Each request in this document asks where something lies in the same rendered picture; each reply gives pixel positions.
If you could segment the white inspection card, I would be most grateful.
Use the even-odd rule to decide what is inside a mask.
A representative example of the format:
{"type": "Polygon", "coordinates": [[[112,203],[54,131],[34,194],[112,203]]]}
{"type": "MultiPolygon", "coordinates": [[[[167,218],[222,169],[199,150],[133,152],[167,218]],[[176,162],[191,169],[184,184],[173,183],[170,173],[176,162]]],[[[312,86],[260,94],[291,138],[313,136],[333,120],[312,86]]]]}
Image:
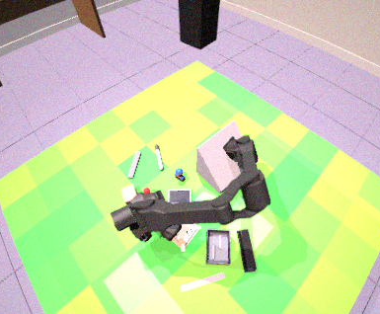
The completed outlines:
{"type": "Polygon", "coordinates": [[[172,239],[172,241],[182,249],[182,252],[184,252],[185,247],[199,229],[201,229],[201,226],[196,224],[182,224],[182,229],[175,236],[175,238],[172,239]]]}

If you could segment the white flat bar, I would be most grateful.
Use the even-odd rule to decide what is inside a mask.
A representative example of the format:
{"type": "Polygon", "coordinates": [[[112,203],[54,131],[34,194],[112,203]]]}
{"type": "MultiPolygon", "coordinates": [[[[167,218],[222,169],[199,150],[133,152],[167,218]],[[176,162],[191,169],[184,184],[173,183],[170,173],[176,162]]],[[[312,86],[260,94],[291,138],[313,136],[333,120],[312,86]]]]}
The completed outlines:
{"type": "Polygon", "coordinates": [[[224,272],[202,278],[202,279],[195,281],[195,282],[189,282],[189,283],[180,285],[180,289],[181,289],[181,292],[185,291],[185,290],[191,290],[191,289],[200,287],[201,285],[204,285],[204,284],[207,284],[207,283],[210,283],[213,281],[221,280],[223,278],[225,278],[224,272]]]}

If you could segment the tan cardboard box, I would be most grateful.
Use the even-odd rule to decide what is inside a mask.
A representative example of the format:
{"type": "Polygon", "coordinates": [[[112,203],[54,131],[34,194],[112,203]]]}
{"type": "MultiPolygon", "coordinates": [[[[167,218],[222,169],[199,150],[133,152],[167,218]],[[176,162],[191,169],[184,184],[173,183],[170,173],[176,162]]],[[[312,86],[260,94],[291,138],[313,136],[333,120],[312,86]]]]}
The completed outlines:
{"type": "Polygon", "coordinates": [[[124,202],[129,204],[129,202],[138,195],[137,190],[134,185],[127,188],[121,189],[124,202]]]}

